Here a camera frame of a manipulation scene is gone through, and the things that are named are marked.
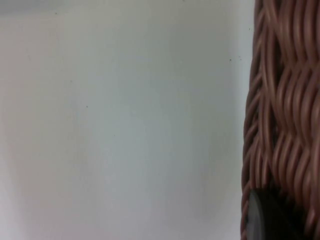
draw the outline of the woven wicker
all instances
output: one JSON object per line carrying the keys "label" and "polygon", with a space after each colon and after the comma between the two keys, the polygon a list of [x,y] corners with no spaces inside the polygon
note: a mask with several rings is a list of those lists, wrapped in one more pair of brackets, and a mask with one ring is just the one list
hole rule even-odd
{"label": "woven wicker", "polygon": [[319,0],[256,0],[244,122],[241,239],[251,189],[268,189],[320,240]]}

